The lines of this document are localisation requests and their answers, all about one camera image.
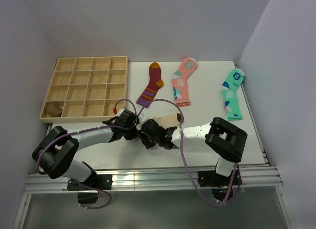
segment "folded sock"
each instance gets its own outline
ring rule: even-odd
[[[149,83],[136,103],[145,106],[156,95],[157,91],[163,87],[163,81],[161,80],[161,68],[156,62],[153,62],[149,66]]]
[[[161,127],[167,129],[178,126],[180,124],[180,113],[173,113],[164,117],[153,117],[153,120]]]
[[[197,67],[197,61],[193,58],[186,58],[180,64],[178,70],[172,74],[172,89],[174,102],[178,106],[190,104],[187,79]]]
[[[242,119],[236,92],[244,78],[245,73],[242,69],[233,69],[229,72],[220,88],[223,96],[223,106],[228,120]]]

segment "wooden tray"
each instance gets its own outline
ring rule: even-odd
[[[40,116],[44,123],[109,120],[118,99],[126,98],[128,58],[59,58]],[[53,118],[46,107],[56,103],[63,111]],[[117,110],[126,105],[117,105]]]

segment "brown rolled sock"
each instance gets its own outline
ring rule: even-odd
[[[180,113],[173,113],[164,117],[153,117],[153,120],[163,128],[171,128],[180,124]]]
[[[61,117],[61,113],[63,112],[63,109],[61,109],[56,103],[50,103],[46,107],[47,113],[53,117]]]

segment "white wall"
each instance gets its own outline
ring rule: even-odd
[[[40,110],[56,55],[23,0],[0,0],[0,221],[11,228],[31,154],[46,133]]]
[[[316,225],[316,0],[270,0],[240,67],[299,228]]]
[[[25,0],[59,57],[239,60],[269,0]]]

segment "green sock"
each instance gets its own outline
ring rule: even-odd
[[[242,119],[239,109],[237,89],[245,78],[245,73],[241,69],[233,69],[229,72],[220,91],[223,95],[223,104],[228,120]]]

